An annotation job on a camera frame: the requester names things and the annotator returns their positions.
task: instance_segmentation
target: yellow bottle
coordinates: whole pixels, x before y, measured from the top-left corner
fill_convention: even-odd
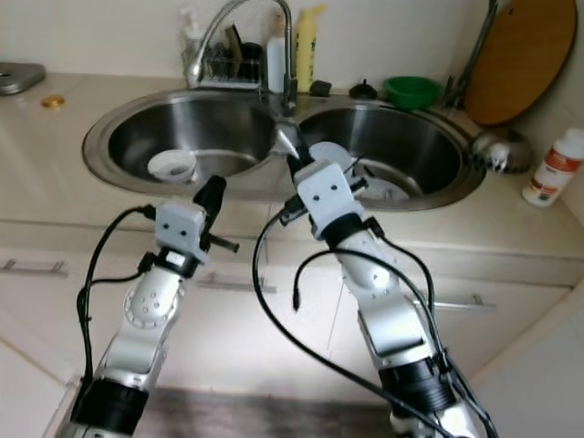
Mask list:
[[[308,93],[314,77],[314,50],[317,46],[315,18],[325,10],[324,5],[303,9],[296,35],[296,77],[298,91]]]

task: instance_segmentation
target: white wall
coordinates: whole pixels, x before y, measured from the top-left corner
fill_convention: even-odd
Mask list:
[[[187,0],[2,0],[0,59],[50,70],[179,77]],[[207,26],[224,0],[194,0]],[[318,0],[289,0],[300,8]],[[487,0],[323,0],[316,77],[347,88],[400,74],[440,80],[466,61]],[[252,0],[234,14],[243,40],[261,40],[274,4]]]
[[[477,376],[499,435],[584,436],[584,286],[570,294]]]
[[[65,387],[0,341],[0,436],[40,438]]]
[[[579,8],[579,24],[582,26],[584,0],[576,0],[576,3]],[[529,135],[538,161],[541,161],[551,144],[561,137],[567,128],[584,129],[582,72],[584,72],[584,31],[580,29],[572,54],[558,80],[534,108],[517,121],[517,127]],[[584,224],[583,172],[570,184],[562,198]]]

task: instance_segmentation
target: robotic arm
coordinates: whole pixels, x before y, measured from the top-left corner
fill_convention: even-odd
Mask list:
[[[313,161],[294,123],[278,123],[276,142],[289,151],[288,163],[292,164],[290,170],[297,189],[296,199],[289,203],[295,204],[296,210],[289,209],[282,222],[308,213],[314,237],[337,251],[345,284],[359,305],[360,329],[382,388],[452,436],[478,438],[467,406],[456,391],[461,389],[454,376],[458,369],[450,363],[433,321],[425,318],[401,291],[395,273],[350,254],[358,252],[389,266],[396,264],[388,246],[374,233],[379,225],[374,220],[363,220],[364,209],[353,196],[362,185],[359,182],[349,185],[336,163]],[[400,406],[392,408],[391,424],[399,437],[443,436]],[[482,414],[492,426],[488,415],[484,411]],[[488,436],[496,437],[494,427]]]
[[[124,299],[120,331],[109,344],[88,389],[78,394],[70,422],[59,438],[127,438],[140,420],[166,357],[185,289],[199,265],[209,261],[210,244],[237,251],[210,234],[223,200],[225,179],[213,176],[193,205],[170,201],[156,210],[160,253],[153,268]]]

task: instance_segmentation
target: sink basin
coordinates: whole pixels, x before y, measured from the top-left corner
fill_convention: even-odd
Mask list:
[[[134,100],[106,114],[88,133],[83,154],[100,179],[134,192],[193,193],[210,175],[252,171],[272,146],[276,116],[255,96],[174,91]],[[193,182],[172,184],[148,172],[168,150],[193,151]]]
[[[468,138],[439,116],[381,103],[333,104],[307,113],[300,128],[309,145],[333,141],[357,160],[362,195],[372,207],[424,210],[463,199],[485,171],[466,153]]]

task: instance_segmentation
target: green bowl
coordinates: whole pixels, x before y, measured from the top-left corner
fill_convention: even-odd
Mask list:
[[[383,88],[393,105],[402,110],[424,110],[442,95],[442,86],[418,76],[398,76],[386,79]]]

